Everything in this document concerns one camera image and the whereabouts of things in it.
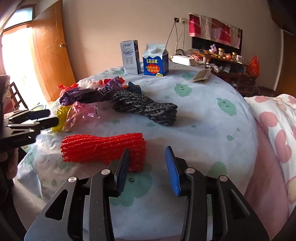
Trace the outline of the person's left hand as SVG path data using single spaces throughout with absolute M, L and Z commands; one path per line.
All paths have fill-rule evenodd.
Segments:
M 7 162 L 6 177 L 8 180 L 14 178 L 18 171 L 19 149 L 11 149 L 8 152 L 1 152 L 1 162 Z

